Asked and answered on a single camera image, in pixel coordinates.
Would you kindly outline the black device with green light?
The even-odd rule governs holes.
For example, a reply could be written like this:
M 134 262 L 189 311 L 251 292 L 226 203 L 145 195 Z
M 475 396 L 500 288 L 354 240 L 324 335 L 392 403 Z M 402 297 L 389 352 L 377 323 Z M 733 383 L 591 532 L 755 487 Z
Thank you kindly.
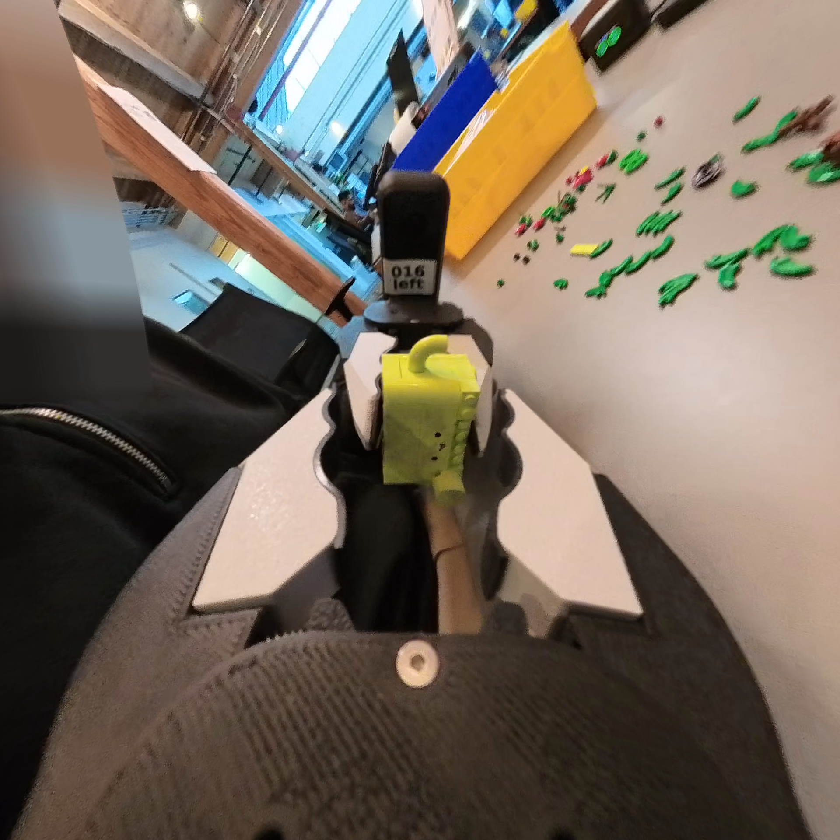
M 581 55 L 604 73 L 647 35 L 651 23 L 645 1 L 607 2 L 579 37 Z

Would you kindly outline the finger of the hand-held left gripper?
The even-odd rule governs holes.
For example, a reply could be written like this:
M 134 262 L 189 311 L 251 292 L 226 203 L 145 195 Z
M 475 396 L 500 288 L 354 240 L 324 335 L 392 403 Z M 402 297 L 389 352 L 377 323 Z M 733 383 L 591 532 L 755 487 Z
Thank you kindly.
M 494 411 L 494 376 L 492 364 L 485 352 L 480 349 L 475 339 L 468 334 L 450 334 L 448 336 L 448 350 L 453 354 L 464 354 L 476 370 L 476 380 L 479 385 L 479 399 L 474 419 L 476 433 L 475 451 L 483 456 L 492 427 Z
M 382 359 L 394 350 L 396 338 L 363 332 L 343 364 L 353 426 L 365 450 L 377 447 L 382 413 Z

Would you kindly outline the brown branch brick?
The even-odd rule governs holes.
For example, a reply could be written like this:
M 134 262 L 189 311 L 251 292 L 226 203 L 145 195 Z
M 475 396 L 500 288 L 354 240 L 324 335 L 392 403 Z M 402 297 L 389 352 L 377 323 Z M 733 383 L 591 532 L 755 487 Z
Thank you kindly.
M 790 133 L 814 133 L 821 130 L 834 101 L 834 95 L 829 95 L 798 111 L 795 118 L 787 126 Z

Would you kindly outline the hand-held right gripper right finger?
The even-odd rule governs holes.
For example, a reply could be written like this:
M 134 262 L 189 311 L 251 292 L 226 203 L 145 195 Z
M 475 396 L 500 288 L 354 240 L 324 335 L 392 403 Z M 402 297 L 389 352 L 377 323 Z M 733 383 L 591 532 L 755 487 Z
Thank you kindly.
M 549 636 L 572 614 L 644 614 L 592 468 L 512 389 L 499 390 L 485 451 L 485 586 Z

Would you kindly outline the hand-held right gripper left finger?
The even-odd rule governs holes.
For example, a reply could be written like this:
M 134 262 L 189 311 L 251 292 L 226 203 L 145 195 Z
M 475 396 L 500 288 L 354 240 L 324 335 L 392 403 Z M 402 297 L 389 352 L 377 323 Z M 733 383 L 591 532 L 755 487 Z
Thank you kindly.
M 321 459 L 334 432 L 333 397 L 321 391 L 239 467 L 193 597 L 196 613 L 268 607 L 308 616 L 338 590 L 333 562 L 346 510 Z

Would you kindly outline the white paper roll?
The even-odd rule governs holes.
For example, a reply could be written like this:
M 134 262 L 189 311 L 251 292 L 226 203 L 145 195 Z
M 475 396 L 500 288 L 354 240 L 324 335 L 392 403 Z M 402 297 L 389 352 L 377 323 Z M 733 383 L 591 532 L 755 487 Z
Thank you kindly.
M 414 137 L 417 131 L 417 115 L 420 111 L 419 104 L 411 101 L 395 123 L 387 141 L 395 156 L 399 156 Z

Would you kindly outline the blue plastic bin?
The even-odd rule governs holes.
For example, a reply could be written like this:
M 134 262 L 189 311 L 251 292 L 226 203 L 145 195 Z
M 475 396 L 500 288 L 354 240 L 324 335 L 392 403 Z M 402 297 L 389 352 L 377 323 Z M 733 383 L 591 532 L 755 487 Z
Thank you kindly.
M 490 66 L 474 54 L 416 129 L 392 165 L 397 172 L 431 172 L 497 92 Z

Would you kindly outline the scattered green leaf bricks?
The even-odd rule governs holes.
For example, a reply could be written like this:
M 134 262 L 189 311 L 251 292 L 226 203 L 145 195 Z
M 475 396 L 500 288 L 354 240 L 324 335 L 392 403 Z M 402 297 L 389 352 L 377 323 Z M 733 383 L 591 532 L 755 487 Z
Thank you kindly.
M 656 266 L 671 253 L 675 244 L 675 233 L 686 233 L 688 223 L 682 228 L 675 230 L 681 219 L 685 219 L 686 211 L 693 202 L 701 200 L 700 204 L 706 201 L 706 194 L 711 195 L 715 201 L 723 196 L 724 215 L 733 207 L 748 203 L 754 196 L 762 198 L 771 197 L 772 190 L 768 187 L 767 174 L 763 177 L 759 173 L 759 164 L 767 161 L 759 160 L 760 153 L 781 148 L 785 153 L 784 157 L 791 157 L 795 143 L 806 140 L 812 148 L 792 157 L 790 161 L 782 160 L 782 172 L 786 175 L 796 175 L 809 190 L 822 190 L 831 184 L 838 184 L 838 166 L 823 162 L 821 147 L 824 140 L 831 134 L 838 131 L 837 128 L 826 129 L 826 124 L 832 119 L 832 114 L 838 113 L 838 95 L 834 95 L 835 101 L 822 129 L 814 133 L 790 133 L 787 126 L 795 118 L 798 111 L 820 101 L 795 107 L 782 114 L 775 125 L 758 137 L 746 140 L 731 156 L 729 152 L 724 154 L 719 151 L 708 156 L 699 163 L 689 162 L 687 165 L 677 166 L 671 172 L 663 175 L 656 183 L 649 187 L 652 191 L 648 195 L 645 190 L 639 206 L 643 209 L 653 209 L 653 212 L 641 217 L 642 211 L 630 208 L 629 218 L 632 225 L 632 233 L 620 234 L 617 226 L 611 227 L 616 236 L 604 235 L 602 239 L 591 242 L 572 241 L 577 244 L 600 244 L 606 245 L 606 250 L 591 258 L 572 256 L 571 247 L 558 248 L 552 245 L 550 250 L 545 250 L 548 257 L 568 257 L 577 259 L 581 265 L 594 263 L 596 278 L 588 280 L 585 285 L 591 286 L 584 291 L 584 297 L 592 300 L 602 300 L 609 294 L 614 282 L 619 277 L 633 277 L 640 271 Z M 711 185 L 695 190 L 690 182 L 691 176 L 697 167 L 707 161 L 715 154 L 721 154 L 726 167 L 725 173 Z M 782 208 L 783 215 L 787 205 Z M 691 270 L 683 274 L 667 277 L 655 291 L 656 306 L 659 310 L 673 306 L 676 301 L 687 291 L 696 285 L 703 272 L 710 272 L 717 287 L 724 292 L 734 292 L 739 288 L 739 278 L 742 270 L 749 259 L 755 259 L 763 263 L 772 278 L 780 280 L 798 280 L 806 277 L 814 277 L 818 268 L 809 257 L 812 248 L 816 243 L 817 235 L 814 230 L 805 230 L 803 224 L 788 219 L 784 215 L 782 224 L 777 224 L 769 230 L 760 232 L 754 241 L 750 240 L 748 245 L 742 248 L 735 248 L 727 254 L 715 254 L 707 257 L 701 263 L 701 268 Z

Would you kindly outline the lime green toy brick figure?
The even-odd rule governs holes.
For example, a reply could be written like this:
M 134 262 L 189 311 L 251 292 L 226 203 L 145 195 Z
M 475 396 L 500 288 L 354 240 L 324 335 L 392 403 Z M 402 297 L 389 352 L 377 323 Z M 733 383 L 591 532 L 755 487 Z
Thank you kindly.
M 381 368 L 382 480 L 426 488 L 441 507 L 466 496 L 467 439 L 480 398 L 476 368 L 449 337 L 432 334 L 405 353 L 386 353 Z

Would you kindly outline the yellow plastic bin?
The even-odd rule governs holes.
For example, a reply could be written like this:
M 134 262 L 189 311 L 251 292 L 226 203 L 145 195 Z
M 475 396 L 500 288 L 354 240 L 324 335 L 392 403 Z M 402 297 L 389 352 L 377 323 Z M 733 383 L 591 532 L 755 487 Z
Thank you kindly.
M 596 107 L 577 38 L 561 23 L 509 70 L 434 168 L 449 191 L 446 255 L 467 257 Z

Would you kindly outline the black monitor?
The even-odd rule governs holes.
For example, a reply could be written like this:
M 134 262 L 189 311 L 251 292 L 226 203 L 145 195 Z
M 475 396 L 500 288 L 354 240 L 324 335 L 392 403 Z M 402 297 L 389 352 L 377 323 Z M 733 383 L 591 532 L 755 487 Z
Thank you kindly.
M 400 31 L 386 60 L 386 71 L 392 87 L 392 98 L 399 117 L 413 103 L 419 103 L 412 63 L 403 32 Z

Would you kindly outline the beige printed board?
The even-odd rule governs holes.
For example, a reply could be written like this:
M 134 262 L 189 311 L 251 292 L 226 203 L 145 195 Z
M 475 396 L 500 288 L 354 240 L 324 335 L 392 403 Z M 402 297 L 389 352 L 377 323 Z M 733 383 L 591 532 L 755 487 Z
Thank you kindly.
M 460 47 L 454 2 L 420 1 L 420 4 L 427 45 L 440 77 L 455 60 Z

